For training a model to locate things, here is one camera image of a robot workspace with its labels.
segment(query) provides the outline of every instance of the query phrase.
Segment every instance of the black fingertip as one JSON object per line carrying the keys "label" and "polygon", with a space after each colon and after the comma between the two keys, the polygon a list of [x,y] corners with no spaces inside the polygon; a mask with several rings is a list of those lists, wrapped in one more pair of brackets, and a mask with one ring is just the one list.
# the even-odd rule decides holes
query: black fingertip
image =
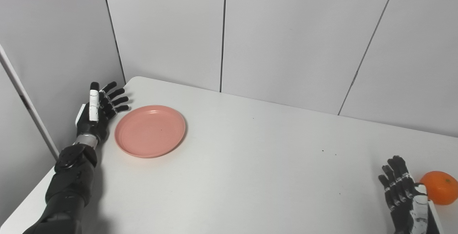
{"label": "black fingertip", "polygon": [[385,175],[378,175],[378,180],[380,180],[381,184],[385,187],[385,188],[389,188],[390,187],[390,184],[388,182],[388,179],[386,178]]}
{"label": "black fingertip", "polygon": [[122,95],[124,92],[126,92],[126,91],[124,90],[124,88],[117,89],[117,90],[113,91],[111,94],[109,94],[109,95],[108,95],[108,98],[109,98],[110,100],[113,100],[113,98],[115,98],[115,97],[118,96],[118,95]]}
{"label": "black fingertip", "polygon": [[91,90],[99,90],[100,89],[100,85],[98,84],[98,82],[92,82],[91,83]]}
{"label": "black fingertip", "polygon": [[396,163],[396,165],[398,166],[398,168],[399,168],[399,170],[401,171],[402,174],[405,173],[405,172],[409,172],[407,170],[407,165],[406,165],[404,159],[401,156],[399,156],[399,155],[393,156],[393,160]]}
{"label": "black fingertip", "polygon": [[113,104],[113,106],[117,106],[117,105],[119,105],[119,104],[121,104],[123,102],[127,102],[128,100],[129,100],[129,97],[123,96],[121,98],[118,98],[118,99],[112,101],[111,103]]}
{"label": "black fingertip", "polygon": [[383,166],[381,167],[381,169],[383,170],[383,172],[384,172],[385,174],[391,174],[391,172],[393,171],[393,170],[391,170],[391,167],[388,166],[388,165],[383,165]]}
{"label": "black fingertip", "polygon": [[118,112],[118,113],[124,112],[124,111],[129,110],[129,106],[128,106],[128,105],[121,105],[121,106],[119,106],[119,107],[116,107],[115,110],[116,110],[116,112]]}
{"label": "black fingertip", "polygon": [[105,87],[102,88],[102,91],[104,91],[105,93],[109,92],[111,89],[113,89],[114,87],[116,87],[117,83],[116,81],[113,81],[109,84],[107,84]]}

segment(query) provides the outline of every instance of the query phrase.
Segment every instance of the robotic hand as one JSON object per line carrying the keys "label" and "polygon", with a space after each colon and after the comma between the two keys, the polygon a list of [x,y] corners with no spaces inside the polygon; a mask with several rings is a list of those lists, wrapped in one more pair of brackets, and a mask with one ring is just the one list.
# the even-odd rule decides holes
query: robotic hand
{"label": "robotic hand", "polygon": [[386,175],[378,179],[385,188],[395,234],[439,234],[429,207],[427,189],[414,182],[404,159],[394,156],[382,170]]}
{"label": "robotic hand", "polygon": [[77,138],[73,145],[59,154],[51,183],[46,192],[46,209],[39,220],[24,234],[81,234],[83,208],[89,203],[97,165],[95,147],[108,136],[107,126],[117,113],[129,109],[128,97],[116,97],[124,89],[108,92],[116,87],[112,82],[99,89],[91,84],[89,103],[83,104],[77,116]]}

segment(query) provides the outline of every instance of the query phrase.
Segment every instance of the panel seam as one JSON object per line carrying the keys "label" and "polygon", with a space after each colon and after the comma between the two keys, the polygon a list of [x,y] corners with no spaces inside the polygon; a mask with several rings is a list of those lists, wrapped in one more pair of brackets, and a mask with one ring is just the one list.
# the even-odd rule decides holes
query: panel seam
{"label": "panel seam", "polygon": [[226,28],[226,0],[223,3],[223,33],[221,40],[221,70],[219,72],[219,92],[223,89],[224,31]]}
{"label": "panel seam", "polygon": [[124,68],[123,68],[122,62],[121,62],[121,55],[119,53],[118,40],[116,39],[116,33],[114,31],[115,27],[113,26],[113,19],[111,19],[110,7],[108,6],[108,0],[105,0],[105,4],[107,6],[108,17],[110,19],[111,32],[113,32],[114,44],[116,45],[116,52],[118,53],[119,65],[121,66],[122,79],[124,80],[124,84],[127,84],[126,75],[124,74]]}
{"label": "panel seam", "polygon": [[375,33],[377,32],[378,26],[380,25],[381,19],[383,17],[383,14],[385,13],[386,8],[388,7],[388,3],[389,2],[390,2],[390,0],[386,1],[385,7],[383,7],[383,10],[381,11],[381,14],[380,14],[380,17],[378,19],[377,25],[375,26],[375,29],[374,29],[374,31],[372,33],[372,36],[371,36],[371,38],[369,40],[369,43],[366,46],[366,50],[364,51],[363,57],[361,58],[361,61],[360,61],[360,64],[358,65],[358,68],[356,69],[355,76],[353,77],[353,79],[351,81],[350,87],[347,90],[347,94],[345,95],[345,98],[343,99],[342,105],[340,106],[340,110],[339,110],[337,115],[340,115],[340,113],[342,112],[342,108],[344,108],[344,104],[347,101],[348,94],[350,94],[350,90],[353,87],[353,84],[355,83],[355,80],[356,80],[356,77],[358,76],[358,73],[360,71],[361,65],[363,64],[363,60],[366,57],[367,51],[369,50],[369,47],[370,47],[370,45],[372,43],[372,40],[373,40],[373,38],[375,36]]}

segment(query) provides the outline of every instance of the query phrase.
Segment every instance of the robot finger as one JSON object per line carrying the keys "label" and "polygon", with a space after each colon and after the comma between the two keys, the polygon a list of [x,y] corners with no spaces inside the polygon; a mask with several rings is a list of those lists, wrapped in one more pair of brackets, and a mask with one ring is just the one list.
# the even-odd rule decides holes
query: robot finger
{"label": "robot finger", "polygon": [[401,175],[402,179],[402,186],[405,191],[405,194],[408,198],[413,198],[413,192],[414,192],[414,179],[410,175],[409,171],[407,170],[407,166],[405,164],[404,159],[400,156],[394,156],[393,157],[394,163],[397,165],[397,168],[399,169],[399,174]]}
{"label": "robot finger", "polygon": [[379,175],[378,180],[380,180],[381,184],[385,188],[386,204],[388,205],[388,208],[390,209],[390,211],[393,211],[394,208],[396,208],[396,206],[394,206],[393,197],[391,196],[390,184],[388,182],[388,179],[386,178],[385,175]]}
{"label": "robot finger", "polygon": [[103,112],[105,112],[105,114],[107,114],[108,112],[110,112],[114,107],[120,105],[121,103],[123,102],[127,102],[129,100],[129,97],[127,96],[124,96],[124,97],[121,97],[121,98],[118,98],[112,102],[109,102],[107,104],[104,104],[103,105]]}
{"label": "robot finger", "polygon": [[114,116],[116,116],[120,112],[124,112],[129,110],[128,105],[121,105],[116,108],[111,109],[110,111],[106,112],[105,114],[107,115],[108,120],[111,120]]}
{"label": "robot finger", "polygon": [[111,94],[107,95],[108,99],[111,101],[113,100],[116,96],[118,95],[122,95],[124,92],[126,92],[124,90],[124,88],[120,88],[120,89],[117,89],[115,91],[113,91]]}
{"label": "robot finger", "polygon": [[382,166],[381,169],[383,170],[383,172],[385,172],[386,176],[388,177],[390,192],[391,196],[393,197],[394,205],[398,206],[401,204],[401,201],[398,192],[396,191],[396,180],[394,179],[393,170],[388,165]]}
{"label": "robot finger", "polygon": [[109,84],[107,84],[105,87],[103,87],[100,92],[103,94],[103,95],[106,95],[108,92],[110,92],[111,89],[115,88],[117,85],[116,81],[113,81]]}
{"label": "robot finger", "polygon": [[402,184],[402,178],[399,172],[399,168],[393,159],[388,159],[388,165],[394,172],[394,178],[396,179],[396,191],[398,192],[399,199],[401,200],[401,202],[405,202],[407,195],[404,191],[404,186]]}

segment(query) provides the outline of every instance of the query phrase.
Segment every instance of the robotic arm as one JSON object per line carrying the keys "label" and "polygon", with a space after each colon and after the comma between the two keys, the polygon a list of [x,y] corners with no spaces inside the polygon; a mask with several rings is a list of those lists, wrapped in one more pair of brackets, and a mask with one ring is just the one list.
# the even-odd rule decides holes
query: robotic arm
{"label": "robotic arm", "polygon": [[97,165],[95,148],[105,141],[110,119],[129,109],[124,89],[108,92],[116,87],[111,82],[101,90],[99,84],[91,84],[89,103],[83,104],[77,117],[77,138],[59,154],[51,183],[46,192],[46,208],[39,220],[24,234],[81,234],[83,209],[88,205]]}

